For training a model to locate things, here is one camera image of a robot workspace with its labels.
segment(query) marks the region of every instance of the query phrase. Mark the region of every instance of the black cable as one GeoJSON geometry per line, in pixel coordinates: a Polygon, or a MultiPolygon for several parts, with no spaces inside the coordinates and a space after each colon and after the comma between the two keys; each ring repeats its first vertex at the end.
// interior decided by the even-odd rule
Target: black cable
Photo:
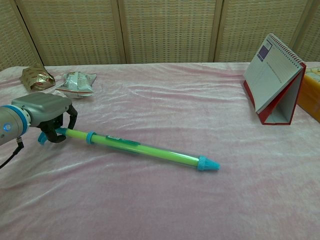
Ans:
{"type": "Polygon", "coordinates": [[[18,137],[16,139],[16,142],[18,143],[18,146],[16,147],[16,149],[13,151],[12,155],[4,162],[0,165],[0,169],[2,169],[5,165],[7,165],[7,163],[9,163],[11,161],[11,159],[14,158],[15,155],[17,155],[21,149],[24,148],[24,143],[22,142],[21,137],[18,137]]]}

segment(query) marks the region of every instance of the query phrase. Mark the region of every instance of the blue nozzle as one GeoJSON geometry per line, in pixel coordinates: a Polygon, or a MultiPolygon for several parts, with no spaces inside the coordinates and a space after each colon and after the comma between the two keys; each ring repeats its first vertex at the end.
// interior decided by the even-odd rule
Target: blue nozzle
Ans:
{"type": "Polygon", "coordinates": [[[210,160],[209,158],[206,158],[205,156],[199,156],[199,162],[198,162],[197,169],[199,171],[219,170],[220,164],[210,160]]]}

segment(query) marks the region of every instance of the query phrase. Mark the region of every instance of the yellow box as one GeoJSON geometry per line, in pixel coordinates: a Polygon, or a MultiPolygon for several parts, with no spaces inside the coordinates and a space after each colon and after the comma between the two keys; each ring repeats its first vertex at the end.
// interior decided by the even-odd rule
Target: yellow box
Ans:
{"type": "Polygon", "coordinates": [[[297,103],[320,123],[320,67],[306,69],[297,103]]]}

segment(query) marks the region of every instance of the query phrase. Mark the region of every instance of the brown snack bag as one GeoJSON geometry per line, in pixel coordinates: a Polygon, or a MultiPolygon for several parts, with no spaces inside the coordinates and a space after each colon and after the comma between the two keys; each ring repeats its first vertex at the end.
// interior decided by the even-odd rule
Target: brown snack bag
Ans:
{"type": "Polygon", "coordinates": [[[42,91],[56,84],[54,77],[40,64],[23,69],[20,80],[28,91],[42,91]]]}

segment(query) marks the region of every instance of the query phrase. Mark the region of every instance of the table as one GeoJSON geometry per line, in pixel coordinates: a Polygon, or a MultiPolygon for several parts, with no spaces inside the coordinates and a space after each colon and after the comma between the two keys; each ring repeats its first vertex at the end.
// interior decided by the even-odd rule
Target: table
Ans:
{"type": "MultiPolygon", "coordinates": [[[[320,239],[320,124],[297,106],[291,125],[262,125],[242,86],[247,66],[47,67],[57,86],[64,73],[97,74],[94,95],[73,100],[75,129],[202,154],[221,169],[71,138],[41,146],[31,128],[0,170],[0,239],[320,239]]],[[[22,69],[0,73],[1,105],[28,93],[22,69]]],[[[15,148],[0,146],[0,162],[15,148]]]]}

